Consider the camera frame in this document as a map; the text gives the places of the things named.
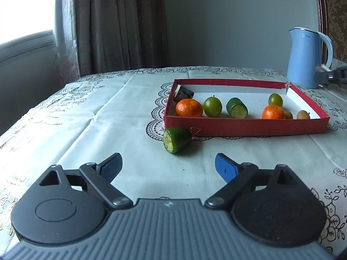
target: cucumber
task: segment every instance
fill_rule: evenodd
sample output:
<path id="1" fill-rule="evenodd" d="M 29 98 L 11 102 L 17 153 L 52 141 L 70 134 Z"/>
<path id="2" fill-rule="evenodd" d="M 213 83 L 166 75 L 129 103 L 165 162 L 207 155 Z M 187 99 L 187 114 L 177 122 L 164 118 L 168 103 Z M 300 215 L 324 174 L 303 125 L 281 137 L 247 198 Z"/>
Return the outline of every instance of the cucumber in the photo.
<path id="1" fill-rule="evenodd" d="M 169 128 L 163 134 L 163 143 L 169 153 L 176 153 L 187 146 L 192 140 L 192 134 L 184 128 Z"/>
<path id="2" fill-rule="evenodd" d="M 239 98 L 232 98 L 228 101 L 227 111 L 231 118 L 246 118 L 248 116 L 247 107 Z"/>

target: small brown fruit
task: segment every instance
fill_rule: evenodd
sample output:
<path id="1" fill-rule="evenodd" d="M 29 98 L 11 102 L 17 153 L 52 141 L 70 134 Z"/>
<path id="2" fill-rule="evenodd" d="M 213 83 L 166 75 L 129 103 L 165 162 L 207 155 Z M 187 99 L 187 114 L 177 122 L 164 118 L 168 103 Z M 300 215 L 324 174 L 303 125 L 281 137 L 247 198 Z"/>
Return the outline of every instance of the small brown fruit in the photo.
<path id="1" fill-rule="evenodd" d="M 293 119 L 293 115 L 288 110 L 284 111 L 284 115 L 286 116 L 286 119 Z"/>
<path id="2" fill-rule="evenodd" d="M 296 116 L 296 119 L 310 119 L 309 113 L 307 113 L 304 110 L 301 110 L 298 112 L 298 115 Z"/>

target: gray gripper base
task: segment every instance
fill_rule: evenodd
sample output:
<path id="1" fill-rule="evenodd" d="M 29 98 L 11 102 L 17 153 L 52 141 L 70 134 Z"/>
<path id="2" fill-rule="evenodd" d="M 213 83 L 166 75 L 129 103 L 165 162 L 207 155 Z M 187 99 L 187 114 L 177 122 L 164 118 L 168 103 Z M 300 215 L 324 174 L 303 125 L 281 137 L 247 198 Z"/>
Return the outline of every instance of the gray gripper base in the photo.
<path id="1" fill-rule="evenodd" d="M 332 260 L 318 243 L 276 248 L 243 234 L 225 211 L 200 200 L 140 199 L 114 211 L 105 225 L 79 243 L 39 247 L 20 242 L 4 260 Z"/>

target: bright window light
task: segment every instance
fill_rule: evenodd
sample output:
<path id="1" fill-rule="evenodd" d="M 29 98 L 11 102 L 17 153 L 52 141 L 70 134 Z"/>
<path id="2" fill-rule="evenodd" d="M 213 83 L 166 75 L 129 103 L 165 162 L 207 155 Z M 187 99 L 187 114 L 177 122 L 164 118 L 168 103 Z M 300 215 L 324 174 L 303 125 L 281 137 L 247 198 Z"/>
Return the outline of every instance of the bright window light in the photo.
<path id="1" fill-rule="evenodd" d="M 0 44 L 53 28 L 54 0 L 0 0 Z"/>

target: gray wall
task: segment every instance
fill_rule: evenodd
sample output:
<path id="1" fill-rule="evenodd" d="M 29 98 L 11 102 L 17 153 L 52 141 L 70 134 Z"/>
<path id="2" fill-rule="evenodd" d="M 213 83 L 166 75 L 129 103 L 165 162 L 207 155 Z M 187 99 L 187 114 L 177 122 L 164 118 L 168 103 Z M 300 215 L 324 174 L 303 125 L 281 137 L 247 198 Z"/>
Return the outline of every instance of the gray wall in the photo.
<path id="1" fill-rule="evenodd" d="M 0 135 L 58 90 L 53 48 L 21 55 L 0 66 Z"/>
<path id="2" fill-rule="evenodd" d="M 171 66 L 286 71 L 296 26 L 318 30 L 316 0 L 164 0 Z"/>

